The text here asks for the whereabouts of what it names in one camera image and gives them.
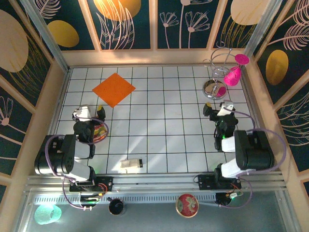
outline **teal cup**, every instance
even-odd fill
[[[42,204],[34,213],[34,220],[39,225],[45,225],[58,221],[61,217],[61,209],[53,204]]]

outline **orange square mat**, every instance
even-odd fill
[[[92,91],[102,98],[108,105],[114,108],[127,95],[129,95],[135,87],[124,78],[114,73]]]

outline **black cup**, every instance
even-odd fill
[[[107,200],[110,202],[109,210],[111,214],[120,215],[124,212],[124,203],[120,199],[108,197]]]

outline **metal cup holder stand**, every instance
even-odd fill
[[[223,83],[222,81],[219,81],[220,77],[226,76],[230,70],[226,67],[226,62],[229,56],[234,55],[231,54],[231,51],[233,50],[232,48],[229,48],[228,53],[219,53],[220,50],[226,49],[225,44],[223,42],[220,43],[220,45],[223,44],[223,46],[218,46],[218,49],[214,50],[214,52],[211,54],[210,59],[205,59],[203,62],[208,61],[210,63],[210,68],[212,71],[212,80],[207,81],[204,86],[203,86],[203,93],[205,96],[211,100],[220,100],[222,99],[226,93],[227,93],[227,87],[226,84]],[[216,58],[219,56],[226,56],[224,64],[219,66],[219,65],[214,65],[214,62],[216,61]]]

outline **pink cup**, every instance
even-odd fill
[[[228,86],[235,86],[237,85],[240,78],[241,78],[241,69],[239,66],[235,66],[230,69],[230,72],[227,75],[225,75],[224,82]]]

